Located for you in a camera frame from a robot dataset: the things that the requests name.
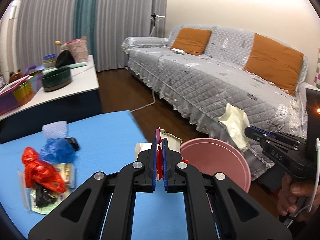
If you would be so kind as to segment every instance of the blue table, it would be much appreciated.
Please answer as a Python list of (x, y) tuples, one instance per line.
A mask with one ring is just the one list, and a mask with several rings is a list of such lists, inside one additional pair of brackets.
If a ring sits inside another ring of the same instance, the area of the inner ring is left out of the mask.
[[(135, 145), (146, 142), (129, 111), (100, 114), (73, 122), (68, 124), (68, 130), (69, 136), (75, 137), (81, 147), (74, 163), (78, 186), (97, 171), (110, 174), (134, 162)], [(17, 171), (24, 169), (21, 163), (23, 150), (30, 146), (39, 151), (44, 144), (45, 139), (39, 132), (0, 145), (0, 202), (25, 237), (44, 215), (23, 207)], [(181, 193), (166, 193), (162, 180), (157, 182), (154, 193), (137, 193), (132, 240), (187, 238)]]

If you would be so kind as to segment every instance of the sofa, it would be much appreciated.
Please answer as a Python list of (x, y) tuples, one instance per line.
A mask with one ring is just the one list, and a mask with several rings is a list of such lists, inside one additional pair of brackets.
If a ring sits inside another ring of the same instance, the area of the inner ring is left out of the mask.
[[(203, 54), (182, 55), (168, 49), (182, 28), (212, 31)], [(211, 138), (236, 147), (226, 127), (218, 121), (227, 103), (244, 110), (253, 126), (306, 137), (305, 91), (316, 89), (304, 82), (308, 58), (303, 57), (294, 96), (290, 96), (271, 82), (243, 70), (253, 40), (254, 32), (242, 29), (178, 25), (169, 38), (129, 37), (122, 50), (129, 54), (128, 69)], [(249, 150), (242, 154), (251, 169), (252, 180), (274, 166), (255, 141), (250, 141)]]

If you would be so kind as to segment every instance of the wooden floor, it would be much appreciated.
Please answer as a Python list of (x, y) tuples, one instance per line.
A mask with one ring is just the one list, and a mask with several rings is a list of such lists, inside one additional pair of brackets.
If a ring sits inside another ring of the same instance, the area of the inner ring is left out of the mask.
[[(152, 103), (151, 89), (133, 77), (126, 69), (109, 70), (97, 73), (100, 85), (100, 99), (104, 113), (133, 110)], [(161, 127), (165, 131), (182, 139), (183, 142), (207, 134), (196, 131), (178, 111), (164, 99), (156, 95), (156, 103), (132, 113), (140, 126), (145, 138), (152, 142), (155, 129)], [(252, 183), (249, 194), (274, 216), (276, 210), (276, 197), (265, 192), (256, 183)]]

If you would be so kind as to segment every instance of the orange cushion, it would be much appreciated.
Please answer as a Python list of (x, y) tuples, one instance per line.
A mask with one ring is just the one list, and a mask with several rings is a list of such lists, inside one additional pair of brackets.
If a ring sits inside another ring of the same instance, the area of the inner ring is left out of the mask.
[(183, 28), (171, 49), (182, 49), (185, 53), (199, 56), (204, 52), (211, 35), (210, 30)]
[(294, 95), (303, 54), (257, 33), (244, 70), (254, 73)]

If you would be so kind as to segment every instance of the blue plastic bag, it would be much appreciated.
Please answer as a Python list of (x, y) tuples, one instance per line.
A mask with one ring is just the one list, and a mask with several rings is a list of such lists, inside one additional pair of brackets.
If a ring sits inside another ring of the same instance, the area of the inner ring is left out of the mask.
[(49, 139), (39, 153), (39, 160), (57, 163), (72, 163), (76, 158), (76, 152), (70, 143), (64, 138)]

